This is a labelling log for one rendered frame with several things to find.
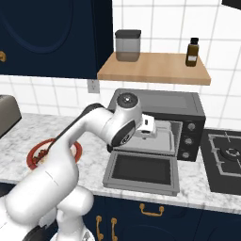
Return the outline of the black toaster oven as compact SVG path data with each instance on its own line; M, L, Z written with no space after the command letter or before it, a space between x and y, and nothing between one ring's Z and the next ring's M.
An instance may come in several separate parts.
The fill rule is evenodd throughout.
M196 161L206 121L201 99L197 92L118 88L115 90L108 105L108 110L111 112L115 111L116 100L124 92L132 92L138 97L144 114L153 116L159 121L180 121L183 127L177 159L191 162ZM193 131L187 128L190 122L196 125ZM192 138L192 145L185 144L187 137ZM184 159L182 157L184 152L190 153L189 158Z

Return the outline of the dark blue base cupboard door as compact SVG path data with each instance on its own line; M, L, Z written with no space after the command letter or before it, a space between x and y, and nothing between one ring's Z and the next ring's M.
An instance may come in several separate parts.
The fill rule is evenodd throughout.
M107 234L106 234L106 224L105 224L105 204L104 204L104 197L102 196L95 196L94 203L91 210L84 215L83 219L87 228L92 232L95 241L98 241L97 234L96 234L96 217L102 217L102 223L100 224L101 233L104 235L103 241L106 241Z
M130 225L123 226L118 220L115 226L115 234L118 241L196 241L197 229L174 229L172 232L162 228L150 225ZM109 230L109 237L106 241L111 239L111 224Z

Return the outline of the dark blue wall cupboard door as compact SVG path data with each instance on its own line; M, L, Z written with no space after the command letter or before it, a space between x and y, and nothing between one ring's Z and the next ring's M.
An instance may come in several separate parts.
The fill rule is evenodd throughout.
M113 53L112 0L0 0L0 74L95 79Z

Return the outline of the brown bottle with black cap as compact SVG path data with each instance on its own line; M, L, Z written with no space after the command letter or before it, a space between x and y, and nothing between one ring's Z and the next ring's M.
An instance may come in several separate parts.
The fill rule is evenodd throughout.
M199 54L199 39L191 38L190 43L187 46L185 65L187 67L195 67Z

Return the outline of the grey toaster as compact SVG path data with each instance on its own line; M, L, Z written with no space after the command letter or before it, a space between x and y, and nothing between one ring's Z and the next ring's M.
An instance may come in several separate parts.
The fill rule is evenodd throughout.
M0 95L0 138L22 118L16 99L11 95Z

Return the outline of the red plate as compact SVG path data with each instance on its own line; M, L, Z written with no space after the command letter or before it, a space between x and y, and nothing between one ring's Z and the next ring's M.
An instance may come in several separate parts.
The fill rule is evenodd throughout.
M41 162L39 162L37 165L35 165L32 160L33 156L36 155L41 149L48 149L48 147L52 144L53 141L54 141L53 138L46 139L46 140L40 142L39 144L37 144L36 146L34 146L30 150L30 152L28 153L28 155L26 157L26 164L28 165L28 167L31 170L33 170L33 169L37 168L38 166L40 166L41 164L43 164L47 158L47 155L46 155ZM75 147L77 149L77 154L76 154L76 156L74 156L74 159L75 159L75 162L78 162L82 155L82 146L77 141L75 141L73 143L73 145L75 145Z

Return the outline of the grey wall socket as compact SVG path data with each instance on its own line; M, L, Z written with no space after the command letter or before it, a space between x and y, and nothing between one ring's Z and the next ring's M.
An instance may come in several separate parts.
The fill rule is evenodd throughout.
M97 79L88 79L87 83L89 93L100 93L100 82Z

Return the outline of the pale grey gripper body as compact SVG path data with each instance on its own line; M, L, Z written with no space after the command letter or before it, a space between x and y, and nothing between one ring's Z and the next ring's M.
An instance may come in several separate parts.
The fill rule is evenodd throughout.
M157 137L157 133L155 130L136 130L135 132L135 136L136 137L141 137L141 138L156 138Z

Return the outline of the brown kebab skewer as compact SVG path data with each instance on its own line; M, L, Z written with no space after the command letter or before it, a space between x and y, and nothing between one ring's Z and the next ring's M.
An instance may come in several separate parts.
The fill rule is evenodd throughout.
M35 165L43 160L43 158L48 154L48 149L41 149L36 155L33 156L32 160Z

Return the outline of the wooden wall shelf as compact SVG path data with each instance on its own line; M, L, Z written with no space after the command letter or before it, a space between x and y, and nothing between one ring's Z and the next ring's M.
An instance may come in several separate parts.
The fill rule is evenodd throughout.
M185 54L141 53L138 61L124 62L113 53L98 71L99 80L209 86L211 77L198 58L195 67L185 65Z

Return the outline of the black hob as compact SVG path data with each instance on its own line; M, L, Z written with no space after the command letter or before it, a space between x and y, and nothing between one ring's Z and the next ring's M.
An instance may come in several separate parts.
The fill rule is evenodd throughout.
M205 129L201 155L210 190L241 196L241 131Z

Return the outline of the grey canister with black lid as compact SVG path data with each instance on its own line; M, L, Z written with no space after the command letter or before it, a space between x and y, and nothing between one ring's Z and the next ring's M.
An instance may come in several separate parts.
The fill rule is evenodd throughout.
M119 29L116 37L116 59L118 61L136 62L140 55L139 29Z

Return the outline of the dark blue drawer front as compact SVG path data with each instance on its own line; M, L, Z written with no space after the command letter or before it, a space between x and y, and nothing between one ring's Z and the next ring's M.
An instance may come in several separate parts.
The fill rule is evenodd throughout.
M165 211L161 217L148 217L141 214L139 205L145 204L145 210L152 213L159 212L159 206L164 206ZM146 201L130 201L118 198L106 198L107 211L117 220L136 224L159 223L162 221L179 221L189 215L198 216L200 211L182 206L166 205L163 203L151 203Z

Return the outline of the grey toaster oven door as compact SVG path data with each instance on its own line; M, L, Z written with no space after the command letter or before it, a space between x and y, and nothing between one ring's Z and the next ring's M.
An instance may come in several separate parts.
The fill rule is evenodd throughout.
M113 151L105 169L103 185L176 197L180 192L177 158L153 153Z

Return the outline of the black extractor hood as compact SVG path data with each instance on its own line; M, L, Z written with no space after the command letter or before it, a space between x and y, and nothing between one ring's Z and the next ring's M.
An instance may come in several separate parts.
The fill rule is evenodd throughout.
M241 0L222 0L221 4L226 7L236 8L241 10Z

